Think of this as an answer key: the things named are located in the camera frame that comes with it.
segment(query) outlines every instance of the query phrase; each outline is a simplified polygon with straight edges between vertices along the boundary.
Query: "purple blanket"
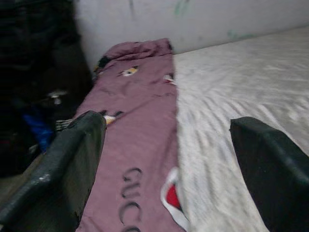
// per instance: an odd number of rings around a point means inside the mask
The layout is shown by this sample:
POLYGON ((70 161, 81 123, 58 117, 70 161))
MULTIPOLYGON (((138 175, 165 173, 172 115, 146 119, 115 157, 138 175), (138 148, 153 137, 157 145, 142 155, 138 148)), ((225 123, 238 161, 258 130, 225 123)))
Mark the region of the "purple blanket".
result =
POLYGON ((123 113, 107 128, 77 232, 180 232, 160 201, 167 174, 177 166, 177 92, 169 81, 174 73, 169 42, 122 43, 105 58, 109 62, 77 115, 123 113))

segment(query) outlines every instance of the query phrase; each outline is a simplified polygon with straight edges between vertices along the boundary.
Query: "white wall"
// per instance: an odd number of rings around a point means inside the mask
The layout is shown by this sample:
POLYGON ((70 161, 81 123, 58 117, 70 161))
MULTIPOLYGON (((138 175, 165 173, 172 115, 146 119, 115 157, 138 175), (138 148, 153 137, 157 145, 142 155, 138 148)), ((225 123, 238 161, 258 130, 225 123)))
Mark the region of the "white wall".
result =
POLYGON ((76 21, 93 67, 125 41, 168 37, 179 53, 304 26, 309 0, 76 0, 76 21))

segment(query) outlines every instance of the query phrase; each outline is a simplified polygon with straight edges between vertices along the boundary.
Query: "mattress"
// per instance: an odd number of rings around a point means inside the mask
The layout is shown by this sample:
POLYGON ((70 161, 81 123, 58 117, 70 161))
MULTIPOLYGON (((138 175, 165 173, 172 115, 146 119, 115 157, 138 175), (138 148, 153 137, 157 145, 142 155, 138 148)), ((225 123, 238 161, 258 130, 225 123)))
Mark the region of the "mattress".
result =
POLYGON ((309 27, 174 56, 179 165, 191 231, 268 231, 229 127, 251 116, 309 154, 309 27))

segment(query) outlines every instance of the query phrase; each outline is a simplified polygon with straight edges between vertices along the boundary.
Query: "white mattress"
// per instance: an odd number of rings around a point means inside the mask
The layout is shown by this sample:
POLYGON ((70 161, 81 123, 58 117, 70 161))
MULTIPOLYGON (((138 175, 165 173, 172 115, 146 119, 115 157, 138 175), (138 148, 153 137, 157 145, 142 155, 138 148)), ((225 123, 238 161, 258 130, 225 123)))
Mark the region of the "white mattress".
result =
POLYGON ((237 163, 230 119, 255 117, 309 154, 309 27, 174 58, 180 173, 191 231, 267 231, 237 163))

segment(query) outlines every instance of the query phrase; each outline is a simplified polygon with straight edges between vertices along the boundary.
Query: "pink bedsheet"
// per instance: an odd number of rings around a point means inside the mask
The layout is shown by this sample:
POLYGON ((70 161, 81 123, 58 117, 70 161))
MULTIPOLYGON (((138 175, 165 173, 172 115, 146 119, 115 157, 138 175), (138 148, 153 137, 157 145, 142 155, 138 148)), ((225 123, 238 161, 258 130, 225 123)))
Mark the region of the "pink bedsheet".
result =
POLYGON ((77 232, 180 232, 160 201, 177 166, 176 87, 167 39, 122 43, 78 109, 123 114, 106 131, 96 180, 77 232), (134 66, 137 72, 123 76, 134 66))

